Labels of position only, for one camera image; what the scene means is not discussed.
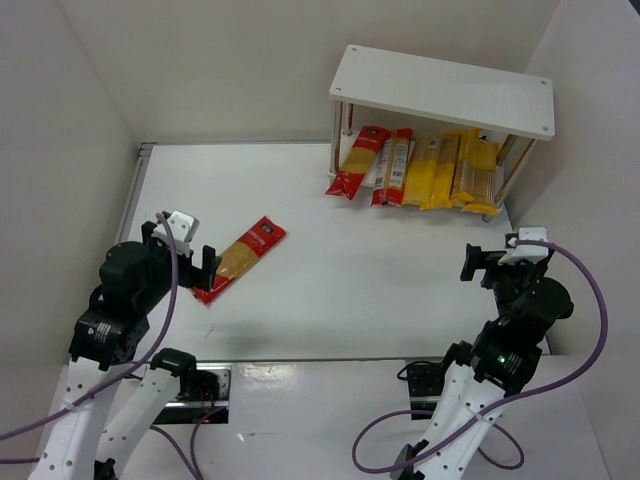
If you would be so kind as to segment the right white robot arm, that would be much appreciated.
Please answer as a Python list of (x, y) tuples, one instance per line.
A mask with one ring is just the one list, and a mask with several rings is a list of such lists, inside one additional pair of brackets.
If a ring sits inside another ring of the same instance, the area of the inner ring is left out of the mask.
[(444, 359), (443, 391), (422, 438), (403, 447), (393, 479), (459, 479), (502, 410), (485, 409), (523, 390), (542, 354), (540, 343), (573, 312), (565, 287), (546, 277), (551, 252), (516, 246), (504, 251), (466, 247), (461, 281), (481, 270), (498, 316), (476, 339), (452, 345)]

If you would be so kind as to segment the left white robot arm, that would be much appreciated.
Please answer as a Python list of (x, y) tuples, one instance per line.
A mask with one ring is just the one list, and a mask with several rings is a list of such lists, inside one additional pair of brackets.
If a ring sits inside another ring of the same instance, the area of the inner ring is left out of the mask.
[(189, 214), (164, 212), (142, 225), (141, 240), (108, 250), (74, 326), (62, 412), (31, 478), (120, 478), (164, 406), (191, 386), (193, 355), (157, 343), (143, 356), (136, 350), (163, 298), (171, 318), (179, 288), (213, 285), (221, 262), (215, 249), (204, 246), (202, 265), (192, 263), (198, 226)]

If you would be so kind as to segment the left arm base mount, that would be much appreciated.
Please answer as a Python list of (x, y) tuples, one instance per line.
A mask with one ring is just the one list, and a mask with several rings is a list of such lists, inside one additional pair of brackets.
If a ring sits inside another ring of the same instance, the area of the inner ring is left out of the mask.
[(153, 424), (195, 425), (227, 424), (232, 380), (230, 364), (197, 363), (196, 379), (186, 393), (169, 401)]

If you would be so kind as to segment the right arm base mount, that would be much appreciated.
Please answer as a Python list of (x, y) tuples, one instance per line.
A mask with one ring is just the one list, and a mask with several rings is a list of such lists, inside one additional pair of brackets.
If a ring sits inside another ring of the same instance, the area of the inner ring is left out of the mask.
[(416, 360), (404, 365), (396, 378), (407, 383), (413, 420), (430, 419), (444, 388), (444, 367), (433, 360)]

